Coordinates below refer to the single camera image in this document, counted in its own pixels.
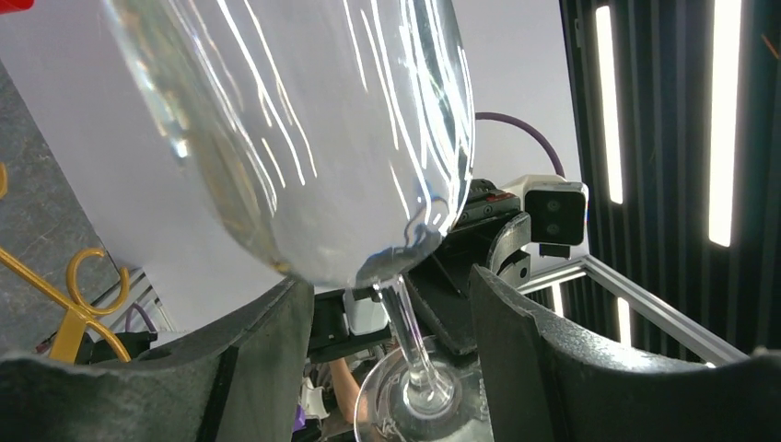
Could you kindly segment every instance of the red component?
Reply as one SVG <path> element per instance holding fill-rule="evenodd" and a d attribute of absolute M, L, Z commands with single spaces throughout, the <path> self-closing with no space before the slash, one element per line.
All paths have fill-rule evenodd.
<path fill-rule="evenodd" d="M 26 11 L 33 3 L 35 0 L 0 0 L 0 14 Z"/>
<path fill-rule="evenodd" d="M 506 200 L 507 198 L 512 198 L 512 193 L 504 192 L 504 193 L 499 193 L 498 195 L 488 195 L 487 197 L 485 197 L 485 200 L 488 203 L 494 203 L 496 201 Z"/>

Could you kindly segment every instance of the dark ceiling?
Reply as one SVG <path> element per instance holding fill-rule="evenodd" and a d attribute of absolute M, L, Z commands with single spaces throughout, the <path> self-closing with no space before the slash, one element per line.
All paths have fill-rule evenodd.
<path fill-rule="evenodd" d="M 749 353 L 781 348 L 781 2 L 744 0 L 732 240 L 708 239 L 713 1 L 560 0 L 591 253 Z M 612 14 L 624 203 L 608 195 L 595 10 Z M 617 337 L 612 297 L 563 285 L 569 317 Z M 633 316 L 634 345 L 698 360 Z"/>

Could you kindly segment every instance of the gray floor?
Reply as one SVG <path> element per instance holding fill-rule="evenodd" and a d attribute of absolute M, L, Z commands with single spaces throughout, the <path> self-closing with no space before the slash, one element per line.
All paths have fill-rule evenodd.
<path fill-rule="evenodd" d="M 86 247 L 102 247 L 52 152 L 0 64 L 0 162 L 8 194 L 0 201 L 0 247 L 65 292 L 65 268 Z M 84 261 L 79 284 L 89 301 L 119 280 L 110 259 Z M 64 311 L 0 266 L 0 351 L 32 350 L 59 327 Z"/>

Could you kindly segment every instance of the black camera face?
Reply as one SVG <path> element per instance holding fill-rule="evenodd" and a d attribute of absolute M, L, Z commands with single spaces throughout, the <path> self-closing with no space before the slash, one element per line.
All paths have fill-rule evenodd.
<path fill-rule="evenodd" d="M 576 246 L 585 235 L 586 195 L 578 191 L 526 192 L 523 208 L 531 217 L 531 242 Z"/>

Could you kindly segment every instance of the fluorescent light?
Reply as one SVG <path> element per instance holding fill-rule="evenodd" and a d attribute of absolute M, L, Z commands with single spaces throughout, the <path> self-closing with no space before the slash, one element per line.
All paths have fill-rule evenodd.
<path fill-rule="evenodd" d="M 621 297 L 615 298 L 618 307 L 618 337 L 619 341 L 627 347 L 632 346 L 632 310 L 629 303 Z"/>
<path fill-rule="evenodd" d="M 612 28 L 609 6 L 597 8 L 597 50 L 600 57 L 602 89 L 602 119 L 605 125 L 605 154 L 608 165 L 610 198 L 616 204 L 624 202 L 621 175 L 621 142 L 618 135 L 618 96 L 615 86 L 615 61 L 612 53 Z"/>
<path fill-rule="evenodd" d="M 561 296 L 561 285 L 556 283 L 551 285 L 551 292 L 554 294 L 554 313 L 564 317 L 564 300 Z"/>
<path fill-rule="evenodd" d="M 714 3 L 708 237 L 729 247 L 738 113 L 741 0 Z"/>

